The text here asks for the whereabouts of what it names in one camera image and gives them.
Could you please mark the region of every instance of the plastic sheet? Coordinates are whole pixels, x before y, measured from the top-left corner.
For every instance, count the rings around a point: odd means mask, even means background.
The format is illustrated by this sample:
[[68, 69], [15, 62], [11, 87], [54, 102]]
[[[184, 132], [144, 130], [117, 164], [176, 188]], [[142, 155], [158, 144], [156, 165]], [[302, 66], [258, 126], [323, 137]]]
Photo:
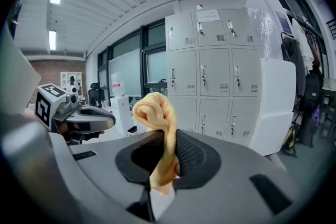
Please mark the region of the plastic sheet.
[[247, 8], [247, 11], [256, 32], [260, 56], [282, 60], [280, 32], [276, 30], [271, 15], [256, 8]]

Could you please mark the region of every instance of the brick wall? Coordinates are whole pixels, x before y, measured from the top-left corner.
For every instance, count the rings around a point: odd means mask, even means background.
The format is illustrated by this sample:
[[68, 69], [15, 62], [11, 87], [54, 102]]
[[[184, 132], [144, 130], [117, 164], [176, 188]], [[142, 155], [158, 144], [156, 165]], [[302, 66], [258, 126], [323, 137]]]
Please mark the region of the brick wall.
[[[39, 85], [53, 83], [60, 86], [61, 72], [82, 72], [83, 95], [88, 101], [88, 92], [86, 89], [86, 68], [84, 61], [68, 61], [68, 60], [37, 60], [30, 61], [30, 64], [41, 76]], [[37, 90], [30, 98], [30, 102], [34, 103]]]

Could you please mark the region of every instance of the locker door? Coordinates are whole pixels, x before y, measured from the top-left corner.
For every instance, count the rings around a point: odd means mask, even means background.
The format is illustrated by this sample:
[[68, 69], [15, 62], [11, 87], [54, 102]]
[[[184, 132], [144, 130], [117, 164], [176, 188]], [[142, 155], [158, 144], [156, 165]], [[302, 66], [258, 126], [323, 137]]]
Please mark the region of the locker door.
[[223, 22], [197, 22], [195, 12], [198, 46], [227, 45]]
[[233, 58], [233, 96], [258, 96], [261, 90], [257, 50], [232, 49]]
[[168, 19], [169, 50], [195, 47], [194, 29], [191, 13], [180, 13]]
[[208, 136], [223, 139], [228, 108], [229, 100], [202, 99], [198, 131]]
[[169, 53], [170, 95], [196, 95], [196, 52]]
[[230, 95], [230, 64], [228, 49], [199, 50], [201, 95]]
[[197, 132], [196, 130], [196, 99], [170, 100], [175, 108], [177, 116], [177, 127], [181, 130]]
[[254, 46], [254, 30], [247, 11], [222, 9], [224, 25], [231, 45]]
[[248, 146], [258, 116], [258, 100], [233, 100], [226, 140]]

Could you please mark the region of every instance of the black office chair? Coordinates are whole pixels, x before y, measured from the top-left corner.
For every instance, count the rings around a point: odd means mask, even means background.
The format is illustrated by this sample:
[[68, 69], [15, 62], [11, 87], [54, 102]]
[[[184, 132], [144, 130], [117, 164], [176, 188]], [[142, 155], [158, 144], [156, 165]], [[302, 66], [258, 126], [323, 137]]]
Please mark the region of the black office chair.
[[101, 108], [101, 90], [99, 89], [99, 83], [92, 83], [89, 90], [89, 104]]

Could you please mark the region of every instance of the crumpled towel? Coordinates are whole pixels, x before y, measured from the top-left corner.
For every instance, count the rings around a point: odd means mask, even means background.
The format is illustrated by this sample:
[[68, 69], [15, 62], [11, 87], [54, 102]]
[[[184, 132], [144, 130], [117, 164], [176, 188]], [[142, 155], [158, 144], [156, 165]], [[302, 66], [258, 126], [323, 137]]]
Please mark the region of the crumpled towel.
[[169, 183], [177, 176], [175, 166], [179, 162], [175, 155], [176, 112], [168, 98], [158, 92], [147, 94], [134, 105], [134, 118], [148, 127], [147, 131], [164, 131], [164, 151], [150, 176], [151, 187], [168, 194]]

